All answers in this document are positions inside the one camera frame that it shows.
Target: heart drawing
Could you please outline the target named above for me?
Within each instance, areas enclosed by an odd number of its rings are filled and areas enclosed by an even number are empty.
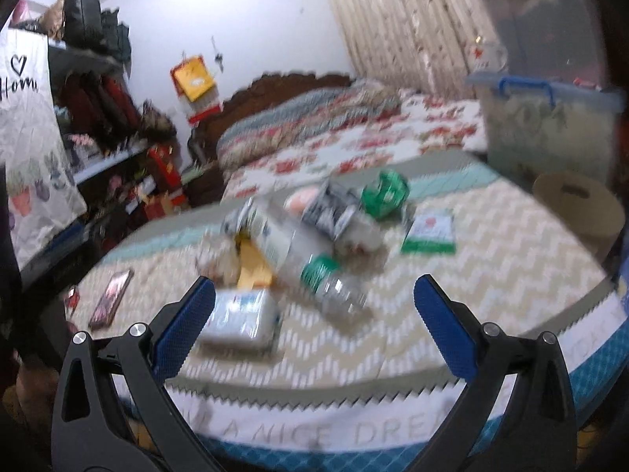
[[[13,55],[11,58],[11,69],[15,71],[15,74],[21,76],[24,72],[24,66],[26,66],[26,55]]]

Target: green crumpled wrapper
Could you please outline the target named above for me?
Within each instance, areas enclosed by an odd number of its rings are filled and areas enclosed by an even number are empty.
[[[365,187],[360,201],[367,214],[382,220],[406,202],[408,193],[407,180],[395,170],[385,169],[377,183]]]

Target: metal bolt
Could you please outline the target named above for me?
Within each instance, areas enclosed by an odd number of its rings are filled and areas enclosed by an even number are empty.
[[[498,337],[500,335],[500,326],[495,323],[485,323],[482,326],[482,331],[485,332],[486,336]]]
[[[546,344],[554,344],[557,342],[557,337],[555,337],[555,334],[552,334],[550,332],[544,332],[542,334],[542,339]]]
[[[87,334],[85,332],[79,332],[77,334],[74,334],[74,337],[72,337],[72,342],[75,344],[83,344],[86,339]]]
[[[147,331],[147,326],[144,323],[135,323],[129,330],[129,333],[133,337],[141,336],[145,331]]]

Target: blue storage box handle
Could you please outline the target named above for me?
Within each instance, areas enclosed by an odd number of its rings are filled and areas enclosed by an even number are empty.
[[[502,97],[507,97],[508,94],[505,93],[504,89],[507,85],[512,87],[523,87],[525,89],[540,89],[545,90],[548,93],[548,102],[550,103],[550,107],[555,107],[555,95],[552,92],[552,87],[548,81],[544,80],[534,80],[532,78],[521,78],[519,76],[505,76],[498,82],[498,93]]]

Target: wooden headboard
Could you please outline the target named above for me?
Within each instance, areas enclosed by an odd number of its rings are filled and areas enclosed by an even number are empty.
[[[349,87],[352,81],[349,76],[342,74],[327,74],[319,78],[314,73],[263,74],[250,87],[239,90],[230,100],[225,101],[221,113],[203,119],[193,131],[188,149],[193,158],[196,157],[196,144],[208,160],[216,160],[218,139],[236,122],[310,90]]]

